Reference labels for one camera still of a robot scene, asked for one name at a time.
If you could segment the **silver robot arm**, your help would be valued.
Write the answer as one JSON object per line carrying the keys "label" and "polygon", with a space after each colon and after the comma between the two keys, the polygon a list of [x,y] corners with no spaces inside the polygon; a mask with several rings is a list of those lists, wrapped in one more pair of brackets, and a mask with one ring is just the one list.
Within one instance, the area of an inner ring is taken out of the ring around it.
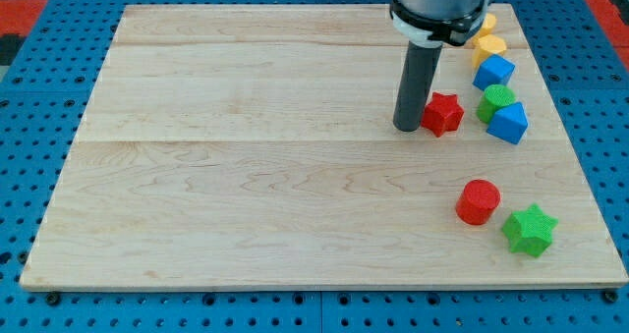
{"label": "silver robot arm", "polygon": [[445,44],[465,45],[481,29],[492,0],[391,0],[393,26],[408,39],[393,113],[394,126],[416,130]]}

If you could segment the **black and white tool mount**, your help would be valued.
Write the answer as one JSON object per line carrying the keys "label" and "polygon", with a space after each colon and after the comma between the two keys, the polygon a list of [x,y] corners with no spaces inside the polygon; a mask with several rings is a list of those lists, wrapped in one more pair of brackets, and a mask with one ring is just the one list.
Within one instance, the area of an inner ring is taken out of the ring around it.
{"label": "black and white tool mount", "polygon": [[463,46],[482,28],[492,2],[493,0],[481,0],[471,13],[462,18],[436,20],[414,14],[400,0],[391,0],[389,15],[394,28],[415,45],[424,48],[435,48],[442,43]]}

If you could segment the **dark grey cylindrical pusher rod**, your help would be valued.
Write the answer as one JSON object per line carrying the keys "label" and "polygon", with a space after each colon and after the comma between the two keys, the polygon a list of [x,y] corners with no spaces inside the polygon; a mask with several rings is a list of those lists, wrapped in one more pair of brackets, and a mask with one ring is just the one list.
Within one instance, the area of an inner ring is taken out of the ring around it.
{"label": "dark grey cylindrical pusher rod", "polygon": [[440,53],[440,46],[425,48],[409,42],[393,114],[399,131],[413,132],[420,126]]}

